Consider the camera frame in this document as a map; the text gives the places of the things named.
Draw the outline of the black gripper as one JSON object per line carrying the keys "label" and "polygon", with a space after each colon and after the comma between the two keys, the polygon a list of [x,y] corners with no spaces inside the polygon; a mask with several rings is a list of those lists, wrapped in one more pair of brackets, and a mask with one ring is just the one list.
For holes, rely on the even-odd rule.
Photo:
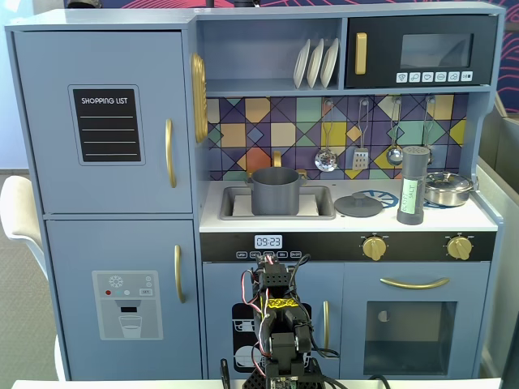
{"label": "black gripper", "polygon": [[291,265],[286,266],[281,263],[277,258],[267,259],[266,257],[260,257],[257,261],[257,268],[255,272],[263,272],[267,274],[290,274],[293,271]]}

